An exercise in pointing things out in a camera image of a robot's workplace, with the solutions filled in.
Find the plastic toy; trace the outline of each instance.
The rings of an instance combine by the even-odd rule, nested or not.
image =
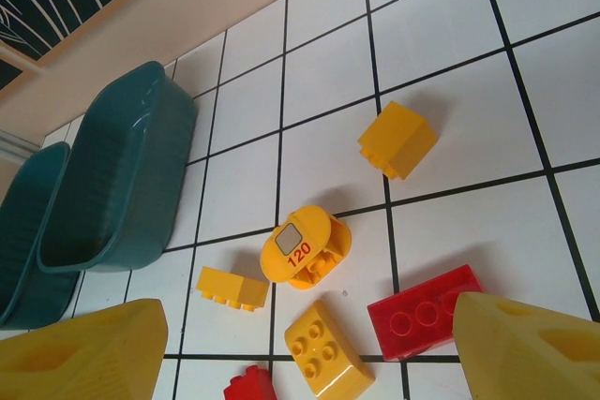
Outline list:
[[[323,208],[304,206],[273,230],[262,248],[262,272],[275,283],[312,288],[348,256],[351,243],[346,224]]]
[[[460,294],[454,337],[472,398],[600,398],[600,324],[493,295]]]
[[[285,342],[320,400],[353,400],[375,380],[322,301],[286,330]]]
[[[425,118],[390,102],[360,137],[360,154],[387,178],[404,180],[438,138]]]
[[[278,400],[269,371],[251,365],[242,377],[233,377],[223,392],[225,400]]]
[[[264,306],[269,284],[204,266],[196,289],[202,292],[204,299],[215,300],[218,304],[229,302],[231,308],[241,307],[252,312]]]
[[[165,346],[158,300],[138,300],[0,341],[0,398],[150,399]]]
[[[471,267],[457,269],[367,307],[383,358],[405,359],[452,338],[457,297],[481,291]]]

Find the lego brick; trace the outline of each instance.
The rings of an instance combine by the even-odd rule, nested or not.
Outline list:
[[[437,140],[424,117],[390,102],[358,143],[372,166],[390,179],[404,180]]]
[[[252,312],[264,306],[269,284],[204,266],[196,289],[202,292],[205,299]]]
[[[223,391],[225,400],[278,400],[269,371],[251,365],[246,374],[232,378]]]
[[[383,358],[403,360],[451,339],[457,297],[465,291],[481,291],[468,265],[370,304]]]
[[[285,342],[320,400],[353,400],[375,380],[322,301],[286,330]]]
[[[152,398],[166,345],[159,300],[58,322],[0,341],[0,398]]]
[[[600,398],[600,324],[493,295],[460,294],[454,337],[472,398]]]
[[[262,272],[274,283],[309,289],[348,256],[351,244],[346,224],[319,206],[303,206],[267,239],[261,253]]]

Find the teal plastic container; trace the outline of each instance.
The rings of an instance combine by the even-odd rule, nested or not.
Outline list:
[[[15,176],[0,207],[0,329],[28,330],[59,320],[78,273],[44,274],[36,243],[52,208],[68,157],[60,142],[33,154]]]
[[[39,242],[42,271],[128,271],[160,256],[173,231],[196,113],[157,62],[102,90],[83,117]]]

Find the yellow toy block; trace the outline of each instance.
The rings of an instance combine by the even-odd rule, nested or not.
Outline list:
[[[285,331],[285,343],[320,400],[353,400],[375,381],[320,300]]]
[[[204,266],[196,289],[202,292],[204,299],[215,300],[218,304],[229,302],[231,308],[241,307],[252,312],[264,306],[269,284]]]
[[[262,272],[274,283],[312,288],[348,256],[351,243],[346,224],[319,206],[303,206],[264,244]]]
[[[438,138],[425,118],[390,102],[360,137],[360,154],[387,178],[404,180]]]
[[[21,334],[0,341],[0,399],[149,400],[166,345],[150,299]]]
[[[467,292],[453,327],[472,398],[600,398],[599,323]]]

